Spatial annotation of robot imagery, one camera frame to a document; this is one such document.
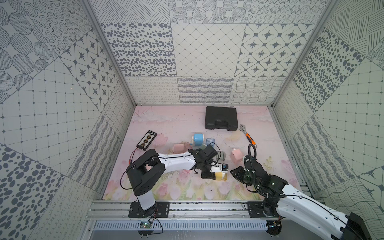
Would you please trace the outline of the yellow pencil sharpener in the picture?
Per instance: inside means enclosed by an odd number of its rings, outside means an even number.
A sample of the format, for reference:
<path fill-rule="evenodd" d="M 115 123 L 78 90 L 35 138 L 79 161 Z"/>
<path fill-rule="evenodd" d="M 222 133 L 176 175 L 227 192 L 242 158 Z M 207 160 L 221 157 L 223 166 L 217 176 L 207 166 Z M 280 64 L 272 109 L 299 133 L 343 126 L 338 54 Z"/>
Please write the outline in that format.
<path fill-rule="evenodd" d="M 226 172 L 216 172 L 215 173 L 215 179 L 217 181 L 226 181 L 228 178 L 228 175 Z"/>

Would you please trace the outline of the pink pencil sharpener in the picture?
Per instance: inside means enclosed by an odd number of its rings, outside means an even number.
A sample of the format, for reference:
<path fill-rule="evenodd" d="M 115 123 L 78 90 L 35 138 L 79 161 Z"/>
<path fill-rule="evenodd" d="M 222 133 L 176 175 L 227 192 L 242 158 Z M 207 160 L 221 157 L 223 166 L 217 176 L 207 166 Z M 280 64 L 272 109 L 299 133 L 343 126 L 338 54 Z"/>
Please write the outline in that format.
<path fill-rule="evenodd" d="M 240 164 L 243 160 L 244 154 L 240 149 L 232 149 L 230 158 L 235 164 Z"/>
<path fill-rule="evenodd" d="M 182 154 L 182 153 L 187 152 L 190 149 L 192 149 L 192 146 L 190 145 L 190 143 L 174 144 L 173 153 L 174 154 Z"/>

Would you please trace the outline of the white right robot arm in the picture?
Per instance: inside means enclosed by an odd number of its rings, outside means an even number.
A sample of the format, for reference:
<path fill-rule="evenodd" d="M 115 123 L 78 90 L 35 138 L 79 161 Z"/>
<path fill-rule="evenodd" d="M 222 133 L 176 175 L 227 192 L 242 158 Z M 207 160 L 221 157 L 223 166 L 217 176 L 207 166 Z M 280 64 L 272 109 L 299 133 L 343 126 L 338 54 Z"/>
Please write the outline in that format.
<path fill-rule="evenodd" d="M 231 175 L 251 193 L 262 196 L 261 209 L 268 217 L 279 215 L 291 220 L 324 240 L 370 240 L 364 220 L 355 213 L 346 215 L 306 196 L 286 180 L 268 174 L 257 161 L 255 145 L 248 145 L 244 165 Z"/>

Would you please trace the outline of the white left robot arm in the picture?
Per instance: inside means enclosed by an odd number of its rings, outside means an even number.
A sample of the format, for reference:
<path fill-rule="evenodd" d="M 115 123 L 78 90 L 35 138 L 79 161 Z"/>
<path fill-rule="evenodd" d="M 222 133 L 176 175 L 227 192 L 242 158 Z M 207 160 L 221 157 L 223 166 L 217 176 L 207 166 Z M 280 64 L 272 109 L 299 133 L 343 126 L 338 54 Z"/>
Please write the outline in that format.
<path fill-rule="evenodd" d="M 155 198 L 152 188 L 163 174 L 181 170 L 200 170 L 211 174 L 212 167 L 217 161 L 215 156 L 219 153 L 211 145 L 204 149 L 189 149 L 185 153 L 164 155 L 150 149 L 131 163 L 125 174 L 127 175 L 134 195 L 143 211 L 155 209 Z"/>

